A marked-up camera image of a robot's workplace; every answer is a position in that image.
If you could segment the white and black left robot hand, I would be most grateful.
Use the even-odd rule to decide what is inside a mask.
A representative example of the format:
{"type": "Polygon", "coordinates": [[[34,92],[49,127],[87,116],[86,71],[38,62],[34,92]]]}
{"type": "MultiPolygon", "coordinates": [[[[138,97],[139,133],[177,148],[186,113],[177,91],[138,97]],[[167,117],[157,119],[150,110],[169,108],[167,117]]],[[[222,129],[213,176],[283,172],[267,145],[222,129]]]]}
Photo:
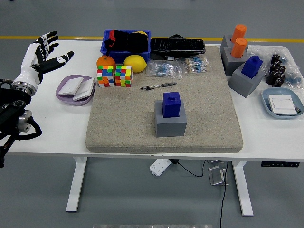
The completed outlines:
{"type": "Polygon", "coordinates": [[[40,36],[29,45],[21,64],[21,73],[13,81],[13,89],[33,96],[44,74],[63,67],[72,58],[74,52],[70,51],[65,55],[47,59],[49,54],[59,46],[57,40],[57,32],[52,31],[40,36]]]}

